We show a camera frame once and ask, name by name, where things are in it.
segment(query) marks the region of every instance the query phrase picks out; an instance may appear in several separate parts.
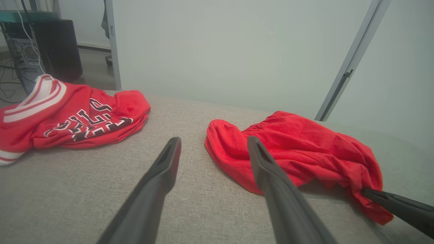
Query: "gray couch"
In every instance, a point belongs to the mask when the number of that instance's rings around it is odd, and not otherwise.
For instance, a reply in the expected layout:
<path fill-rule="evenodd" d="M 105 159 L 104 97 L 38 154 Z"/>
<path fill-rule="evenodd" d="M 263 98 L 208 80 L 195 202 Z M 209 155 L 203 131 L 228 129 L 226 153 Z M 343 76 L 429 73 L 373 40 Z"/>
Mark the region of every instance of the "gray couch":
<path fill-rule="evenodd" d="M 147 95 L 143 129 L 118 144 L 32 150 L 0 167 L 0 243 L 95 243 L 173 136 L 182 139 L 178 176 L 167 195 L 157 243 L 275 243 L 265 199 L 228 178 L 204 146 L 213 119 L 240 129 L 271 112 Z M 434 205 L 433 162 L 410 144 L 377 132 L 322 123 L 370 146 L 384 190 Z M 432 243 L 395 218 L 374 224 L 335 187 L 300 187 L 339 243 Z"/>

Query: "white cable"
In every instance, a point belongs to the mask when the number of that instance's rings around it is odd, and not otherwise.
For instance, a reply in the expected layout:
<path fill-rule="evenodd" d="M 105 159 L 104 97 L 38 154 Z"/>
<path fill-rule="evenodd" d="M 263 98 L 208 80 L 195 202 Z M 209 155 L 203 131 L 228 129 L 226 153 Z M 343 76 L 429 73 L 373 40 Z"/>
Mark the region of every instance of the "white cable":
<path fill-rule="evenodd" d="M 21 16 L 20 10 L 19 10 L 19 8 L 18 8 L 18 4 L 16 3 L 16 0 L 13 0 L 13 2 L 15 3 L 15 7 L 16 7 L 16 11 L 18 12 L 18 15 L 20 16 L 20 19 L 21 19 L 21 26 L 23 27 L 24 33 L 25 33 L 25 34 L 27 35 L 27 37 L 29 38 L 29 40 L 30 40 L 30 44 L 32 45 L 32 49 L 33 49 L 33 51 L 36 53 L 36 55 L 38 55 L 39 68 L 41 69 L 42 73 L 45 74 L 45 71 L 44 71 L 44 69 L 43 69 L 42 66 L 41 66 L 41 56 L 39 55 L 39 52 L 37 52 L 36 49 L 35 49 L 35 47 L 33 46 L 32 38 L 30 38 L 29 34 L 28 34 L 27 31 L 26 31 L 26 28 L 24 28 L 23 17 Z"/>

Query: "basketball jersey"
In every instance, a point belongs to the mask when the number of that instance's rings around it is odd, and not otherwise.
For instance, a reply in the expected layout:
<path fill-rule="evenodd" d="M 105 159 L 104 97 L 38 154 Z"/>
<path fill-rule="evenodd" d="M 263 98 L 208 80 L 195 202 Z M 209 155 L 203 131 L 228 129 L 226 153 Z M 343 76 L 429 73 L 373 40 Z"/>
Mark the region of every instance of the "basketball jersey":
<path fill-rule="evenodd" d="M 0 165 L 14 162 L 32 147 L 89 148 L 119 142 L 142 128 L 150 110 L 139 91 L 112 97 L 41 75 L 22 103 L 0 109 Z"/>

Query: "computer tower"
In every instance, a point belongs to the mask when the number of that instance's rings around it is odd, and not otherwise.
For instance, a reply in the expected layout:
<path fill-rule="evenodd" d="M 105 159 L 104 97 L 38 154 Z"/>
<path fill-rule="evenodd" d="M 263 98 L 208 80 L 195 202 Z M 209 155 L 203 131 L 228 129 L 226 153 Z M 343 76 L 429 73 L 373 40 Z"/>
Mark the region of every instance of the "computer tower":
<path fill-rule="evenodd" d="M 45 73 L 64 82 L 73 82 L 82 75 L 83 69 L 71 20 L 34 21 L 33 28 L 25 22 L 24 27 L 33 39 L 34 49 L 21 23 L 3 22 L 1 27 L 18 72 L 42 74 L 35 49 L 40 54 Z"/>

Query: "red fabric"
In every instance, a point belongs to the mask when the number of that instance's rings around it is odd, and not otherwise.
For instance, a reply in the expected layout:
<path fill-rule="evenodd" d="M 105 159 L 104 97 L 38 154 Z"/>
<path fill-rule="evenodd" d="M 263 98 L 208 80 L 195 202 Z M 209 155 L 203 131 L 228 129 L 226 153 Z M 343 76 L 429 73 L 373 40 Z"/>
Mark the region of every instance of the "red fabric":
<path fill-rule="evenodd" d="M 223 120 L 213 120 L 205 146 L 217 165 L 248 191 L 256 186 L 247 151 L 247 137 L 258 137 L 298 187 L 318 178 L 327 188 L 339 184 L 361 210 L 379 224 L 393 215 L 365 198 L 360 190 L 383 188 L 380 167 L 369 147 L 301 116 L 277 111 L 259 124 L 240 131 Z"/>
<path fill-rule="evenodd" d="M 39 76 L 22 103 L 0 109 L 0 165 L 32 147 L 89 148 L 119 142 L 143 127 L 150 110 L 139 91 L 112 97 L 86 85 Z"/>

